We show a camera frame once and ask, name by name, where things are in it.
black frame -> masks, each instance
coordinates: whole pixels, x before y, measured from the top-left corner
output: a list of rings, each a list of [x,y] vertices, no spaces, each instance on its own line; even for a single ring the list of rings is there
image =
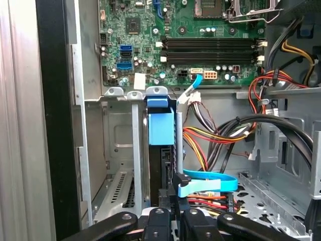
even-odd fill
[[[36,0],[57,240],[81,230],[63,0]]]

ram slot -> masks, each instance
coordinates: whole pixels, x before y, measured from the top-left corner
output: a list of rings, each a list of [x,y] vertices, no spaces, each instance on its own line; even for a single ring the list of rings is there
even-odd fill
[[[167,50],[253,50],[253,39],[239,38],[168,38],[163,41]]]
[[[211,52],[168,52],[169,64],[251,64],[255,61],[253,53],[211,53]]]

circuit board component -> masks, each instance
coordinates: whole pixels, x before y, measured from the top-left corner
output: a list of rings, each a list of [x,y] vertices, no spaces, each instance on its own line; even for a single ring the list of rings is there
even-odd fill
[[[104,86],[133,87],[135,73],[146,75],[146,87],[186,86],[201,73],[202,85],[240,87],[262,64],[264,23],[229,24],[230,1],[99,1]],[[242,0],[241,10],[265,2]]]

green circuit board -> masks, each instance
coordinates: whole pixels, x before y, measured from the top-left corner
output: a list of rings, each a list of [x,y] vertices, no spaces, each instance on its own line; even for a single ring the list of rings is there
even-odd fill
[[[198,18],[195,2],[199,0],[158,0],[159,8],[167,9],[166,15],[158,15],[154,0],[100,0],[100,44],[105,53],[101,56],[102,82],[105,86],[133,86],[134,73],[146,74],[146,85],[190,85],[193,76],[190,69],[201,68],[202,71],[216,71],[217,64],[170,64],[161,62],[162,48],[157,46],[161,36],[168,38],[264,38],[264,22],[229,24],[222,18],[227,7],[224,0],[203,0],[220,4],[219,17]],[[241,0],[241,10],[264,9],[265,0]],[[132,69],[118,69],[122,61],[119,47],[132,46],[129,62]],[[226,65],[227,70],[217,72],[215,79],[204,80],[202,85],[212,87],[249,85],[257,75],[257,63],[239,64],[237,61]],[[178,78],[178,71],[187,71],[188,75]]]

blue sata port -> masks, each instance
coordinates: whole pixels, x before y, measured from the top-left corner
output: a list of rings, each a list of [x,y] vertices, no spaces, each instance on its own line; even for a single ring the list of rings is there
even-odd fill
[[[120,52],[132,52],[132,45],[120,45]]]
[[[120,62],[116,64],[116,68],[119,70],[128,70],[132,69],[132,63],[130,62]]]

